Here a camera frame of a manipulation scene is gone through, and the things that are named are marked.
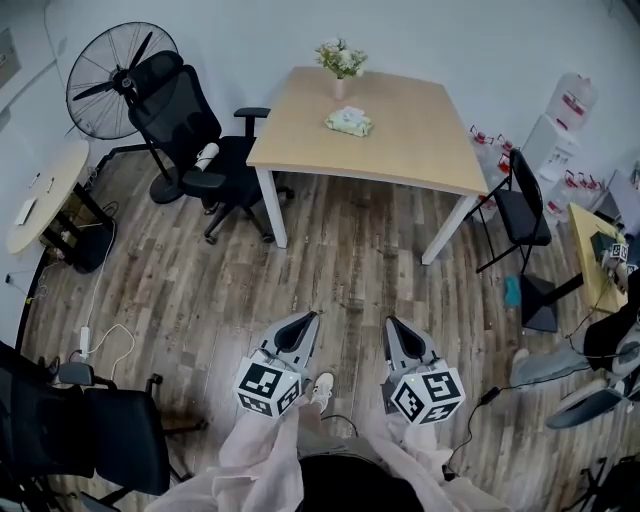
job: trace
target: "tissue box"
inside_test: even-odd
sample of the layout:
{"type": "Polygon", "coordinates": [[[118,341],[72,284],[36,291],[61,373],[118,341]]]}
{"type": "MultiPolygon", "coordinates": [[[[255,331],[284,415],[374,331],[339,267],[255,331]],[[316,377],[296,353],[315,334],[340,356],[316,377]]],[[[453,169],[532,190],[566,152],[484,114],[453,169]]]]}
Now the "tissue box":
{"type": "Polygon", "coordinates": [[[353,107],[332,112],[325,120],[325,124],[332,130],[356,137],[366,137],[373,128],[373,123],[364,115],[364,110],[353,107]]]}

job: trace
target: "black office chair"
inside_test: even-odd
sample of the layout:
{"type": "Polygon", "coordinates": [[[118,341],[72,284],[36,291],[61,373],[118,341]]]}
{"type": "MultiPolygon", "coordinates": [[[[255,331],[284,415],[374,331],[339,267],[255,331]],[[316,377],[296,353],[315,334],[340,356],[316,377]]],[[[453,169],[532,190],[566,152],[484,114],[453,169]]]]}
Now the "black office chair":
{"type": "Polygon", "coordinates": [[[600,485],[600,478],[607,463],[606,458],[598,459],[600,469],[594,477],[589,468],[580,471],[580,475],[588,478],[588,487],[584,494],[562,512],[568,512],[582,503],[580,512],[586,510],[591,498],[595,496],[591,512],[606,512],[616,510],[619,512],[631,512],[638,510],[640,500],[640,460],[637,457],[623,457],[620,462],[611,468],[607,478],[600,485]]]}
{"type": "MultiPolygon", "coordinates": [[[[206,423],[163,430],[153,401],[153,375],[145,391],[119,390],[94,376],[82,363],[60,366],[60,382],[52,387],[17,366],[0,362],[0,459],[20,484],[47,475],[91,478],[95,472],[122,486],[103,498],[81,493],[90,510],[117,510],[113,505],[132,491],[159,496],[170,477],[180,476],[169,464],[165,436],[202,430],[206,423]],[[106,389],[80,386],[104,385],[106,389]]],[[[44,501],[52,501],[49,496],[44,501]]]]}
{"type": "MultiPolygon", "coordinates": [[[[156,59],[166,61],[167,53],[170,52],[152,56],[131,70],[130,77],[138,94],[129,106],[131,123],[173,161],[178,186],[184,193],[201,198],[206,213],[216,214],[204,232],[207,242],[215,243],[213,230],[235,207],[244,210],[265,242],[273,242],[271,230],[265,229],[251,210],[262,199],[262,192],[255,168],[246,164],[255,142],[255,120],[267,117],[269,109],[237,110],[235,117],[246,119],[245,136],[220,137],[222,128],[209,108],[193,67],[182,65],[169,73],[165,72],[166,68],[162,73],[155,71],[156,59]],[[157,80],[149,78],[160,75],[157,80]],[[197,154],[210,142],[215,142],[220,152],[205,173],[192,170],[197,154]]],[[[285,193],[287,199],[294,197],[287,187],[276,190],[285,193]]]]}

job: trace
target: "wooden floor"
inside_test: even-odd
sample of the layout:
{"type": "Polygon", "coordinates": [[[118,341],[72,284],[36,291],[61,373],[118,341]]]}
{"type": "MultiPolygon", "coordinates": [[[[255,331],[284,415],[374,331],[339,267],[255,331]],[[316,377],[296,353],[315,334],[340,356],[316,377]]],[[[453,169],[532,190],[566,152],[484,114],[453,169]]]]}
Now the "wooden floor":
{"type": "MultiPolygon", "coordinates": [[[[202,232],[210,217],[200,202],[182,198],[159,206],[149,199],[156,174],[145,152],[116,156],[100,175],[94,196],[120,203],[118,237],[91,317],[93,344],[113,324],[134,332],[133,353],[117,367],[122,388],[142,388],[152,372],[164,376],[158,405],[167,422],[205,418],[207,432],[172,441],[176,465],[202,471],[214,463],[240,414],[230,385],[240,358],[256,346],[271,322],[294,311],[320,314],[312,372],[336,375],[329,412],[357,425],[380,407],[386,378],[380,326],[395,313],[429,331],[450,366],[458,368],[467,402],[455,419],[438,427],[442,445],[466,436],[468,415],[492,386],[508,382],[519,347],[547,350],[562,334],[525,334],[516,309],[504,303],[504,279],[515,275],[512,254],[481,276],[489,258],[481,227],[461,226],[439,259],[421,266],[420,255],[455,203],[429,190],[346,178],[290,175],[296,199],[283,210],[289,248],[265,245],[243,215],[222,225],[216,246],[202,232]]],[[[263,208],[257,213],[266,220],[263,208]]],[[[499,248],[507,246],[499,219],[491,224],[499,248]]],[[[578,268],[566,227],[551,246],[534,249],[529,271],[560,283],[578,268]]],[[[80,275],[64,265],[48,271],[49,296],[31,308],[23,353],[67,358],[79,345],[98,272],[80,275]]],[[[565,333],[586,311],[581,291],[559,307],[565,333]]],[[[91,356],[109,376],[130,346],[122,330],[91,356]]],[[[473,441],[453,467],[518,511],[558,511],[578,492],[579,471],[598,457],[618,459],[640,449],[638,411],[615,412],[572,430],[554,432],[545,417],[560,398],[592,379],[582,372],[529,391],[505,391],[473,418],[473,441]]],[[[331,429],[348,435],[346,422],[331,429]]],[[[102,496],[105,483],[65,479],[68,490],[102,496]]],[[[132,494],[122,510],[140,510],[152,497],[132,494]]]]}

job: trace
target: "black chair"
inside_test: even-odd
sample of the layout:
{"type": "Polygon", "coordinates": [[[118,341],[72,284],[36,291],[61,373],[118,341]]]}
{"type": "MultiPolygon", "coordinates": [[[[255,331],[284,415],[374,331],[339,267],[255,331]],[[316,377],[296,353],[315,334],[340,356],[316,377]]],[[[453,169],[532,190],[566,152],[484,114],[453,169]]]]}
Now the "black chair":
{"type": "Polygon", "coordinates": [[[568,512],[582,503],[580,512],[589,505],[591,498],[595,496],[591,512],[606,512],[616,510],[619,512],[631,512],[638,510],[640,500],[640,461],[635,456],[624,457],[611,468],[604,483],[600,485],[600,479],[607,463],[606,458],[598,459],[600,469],[594,477],[589,468],[580,471],[580,475],[588,478],[588,487],[574,503],[564,507],[562,512],[568,512]]]}
{"type": "MultiPolygon", "coordinates": [[[[246,164],[255,142],[255,120],[266,118],[269,109],[237,110],[235,117],[246,119],[245,136],[221,137],[220,123],[209,108],[193,67],[181,65],[173,70],[165,66],[157,72],[156,60],[166,62],[167,53],[170,52],[152,56],[131,70],[138,94],[129,106],[131,123],[172,160],[178,187],[188,196],[201,198],[207,214],[216,214],[204,232],[207,242],[215,243],[213,230],[236,207],[244,210],[265,242],[273,242],[273,233],[261,225],[251,210],[262,199],[262,192],[255,168],[246,164]],[[197,154],[210,142],[215,142],[220,152],[206,172],[192,170],[197,154]]],[[[277,192],[285,193],[287,199],[294,197],[287,187],[279,187],[277,192]]]]}
{"type": "Polygon", "coordinates": [[[493,257],[489,263],[478,267],[476,270],[478,274],[516,249],[520,249],[520,253],[524,258],[524,264],[520,271],[520,274],[524,274],[533,246],[545,246],[551,243],[551,232],[549,231],[547,221],[542,214],[543,203],[542,195],[540,194],[540,187],[538,187],[538,182],[533,176],[531,169],[529,169],[522,153],[517,149],[512,149],[509,154],[508,176],[467,214],[465,220],[471,217],[476,210],[480,212],[482,225],[487,233],[489,249],[491,250],[491,256],[493,257]],[[518,185],[520,186],[521,192],[511,190],[514,175],[518,185]],[[503,189],[502,187],[504,187],[504,185],[509,185],[509,188],[507,190],[503,189]],[[493,251],[491,236],[489,235],[489,230],[487,229],[487,224],[484,220],[481,208],[484,203],[494,196],[498,205],[498,210],[500,211],[500,216],[502,217],[507,230],[507,236],[513,244],[509,249],[498,256],[496,256],[493,251]],[[529,248],[525,255],[522,250],[522,246],[527,245],[529,248]]]}
{"type": "MultiPolygon", "coordinates": [[[[117,510],[113,505],[132,491],[158,496],[169,489],[171,476],[186,479],[169,464],[165,436],[202,430],[206,423],[163,430],[152,397],[159,375],[145,391],[119,390],[82,363],[61,365],[58,378],[74,385],[59,389],[0,362],[0,459],[15,482],[33,486],[48,475],[91,478],[95,471],[122,487],[100,499],[81,493],[89,509],[105,512],[117,510]],[[95,385],[106,388],[80,387],[95,385]]],[[[47,494],[39,501],[55,501],[54,493],[47,494]]]]}

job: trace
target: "white shoe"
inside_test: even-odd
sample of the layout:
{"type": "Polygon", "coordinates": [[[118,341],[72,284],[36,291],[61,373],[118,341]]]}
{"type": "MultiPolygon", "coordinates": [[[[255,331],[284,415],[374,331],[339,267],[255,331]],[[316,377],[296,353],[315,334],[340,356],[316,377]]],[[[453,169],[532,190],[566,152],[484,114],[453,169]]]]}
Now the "white shoe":
{"type": "Polygon", "coordinates": [[[320,413],[323,413],[329,404],[329,398],[331,398],[333,389],[333,375],[330,373],[323,373],[316,379],[313,387],[313,394],[311,395],[311,401],[309,403],[319,403],[321,405],[320,413]]]}

